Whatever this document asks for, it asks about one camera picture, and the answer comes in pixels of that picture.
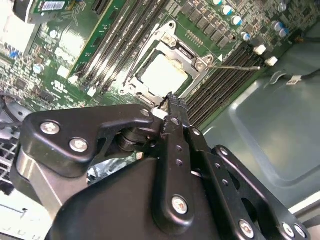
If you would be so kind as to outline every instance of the silver screw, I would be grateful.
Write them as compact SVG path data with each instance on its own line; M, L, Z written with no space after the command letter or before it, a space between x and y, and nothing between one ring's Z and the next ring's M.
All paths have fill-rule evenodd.
M186 214L188 211L188 205L186 201L179 196L174 196L172 198L172 206L178 214Z
M200 136L200 132L199 132L199 130L198 130L198 129L194 128L194 129L193 129L193 132L194 132L194 134L195 134L195 135Z
M284 223L282 223L282 226L283 226L283 229L284 229L285 233L288 234L289 237L291 237L291 238L295 237L294 231L292 230L292 228L288 224L286 224L284 222Z
M223 147L220 148L223 155L228 156L227 150L225 150Z
M60 132L60 127L58 126L58 124L50 121L42 123L40 125L40 129L45 134L49 134L49 135L55 135L58 132Z
M254 238L254 236L255 236L254 230L252 229L252 227L250 226L250 224L247 221L240 220L239 226L240 226L242 232L244 233L244 235L246 235L250 239Z
M302 230L302 228L299 225L294 225L295 230L298 232L298 234L301 235L304 239L307 237L306 233Z
M78 153L83 153L88 149L88 144L82 138L76 137L72 139L69 143L70 148Z
M171 118L171 122L173 122L175 125L179 125L179 120L176 118Z
M146 116L146 117L150 117L150 113L149 113L149 111L148 111L148 110L146 110L146 109L142 109L140 112L141 112L144 116Z

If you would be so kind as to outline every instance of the gray metal panel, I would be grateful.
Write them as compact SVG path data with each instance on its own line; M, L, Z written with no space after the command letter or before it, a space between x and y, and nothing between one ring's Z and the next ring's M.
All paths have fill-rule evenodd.
M310 36L320 37L320 23ZM295 45L272 71L305 75L320 68L320 44ZM290 208L320 190L320 76L294 86L263 77L203 131L228 147Z

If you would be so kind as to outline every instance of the metal arm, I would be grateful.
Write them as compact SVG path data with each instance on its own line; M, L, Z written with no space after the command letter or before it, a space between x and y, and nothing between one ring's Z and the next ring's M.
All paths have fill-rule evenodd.
M164 120L135 104L25 119L11 178L55 219L48 239L309 238L232 152L208 147L183 100L159 108ZM91 165L134 151L143 159L88 187Z

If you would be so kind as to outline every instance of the chip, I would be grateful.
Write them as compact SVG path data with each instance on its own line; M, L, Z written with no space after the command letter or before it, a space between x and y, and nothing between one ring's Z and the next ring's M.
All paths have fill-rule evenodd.
M219 48L223 49L229 43L229 38L224 36L217 44Z
M211 36L216 30L216 27L213 26L212 24L209 24L209 26L206 27L206 29L204 30L204 33L207 36Z
M195 10L189 17L190 21L196 24L201 17L201 13L198 10Z
M214 41L214 42L218 42L218 41L221 39L222 36L223 36L222 33L221 33L219 30L217 30L217 31L212 35L211 40Z
M268 31L268 29L267 29L265 26L263 26L263 27L261 28L261 30L260 30L260 32L261 32L262 34L267 33L267 31Z
M27 83L22 79L18 78L14 86L16 86L19 90L25 90Z
M187 2L181 9L181 12L186 15L187 17L191 14L194 7L191 5L190 2Z
M200 21L197 23L197 27L201 30L204 30L206 28L206 26L208 26L209 22L207 21L207 19L205 19L204 17L202 17L200 19Z

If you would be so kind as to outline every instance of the sticker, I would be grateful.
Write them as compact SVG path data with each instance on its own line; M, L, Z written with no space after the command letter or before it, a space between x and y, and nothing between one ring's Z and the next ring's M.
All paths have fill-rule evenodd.
M54 11L64 8L64 1L46 1L42 7L42 11Z
M296 85L298 82L301 81L302 76L293 76L290 81L288 81L286 84L287 85Z

